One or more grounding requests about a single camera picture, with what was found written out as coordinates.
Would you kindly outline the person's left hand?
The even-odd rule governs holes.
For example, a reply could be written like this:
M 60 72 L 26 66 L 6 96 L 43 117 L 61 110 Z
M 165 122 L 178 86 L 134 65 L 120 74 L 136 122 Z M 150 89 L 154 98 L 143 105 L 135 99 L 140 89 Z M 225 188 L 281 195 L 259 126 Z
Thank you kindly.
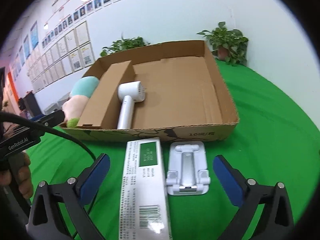
M 31 182 L 30 158 L 26 152 L 24 155 L 24 165 L 17 172 L 18 189 L 25 199 L 30 199 L 33 196 L 34 188 Z M 8 186 L 11 182 L 11 173 L 9 170 L 1 171 L 0 175 L 1 186 Z

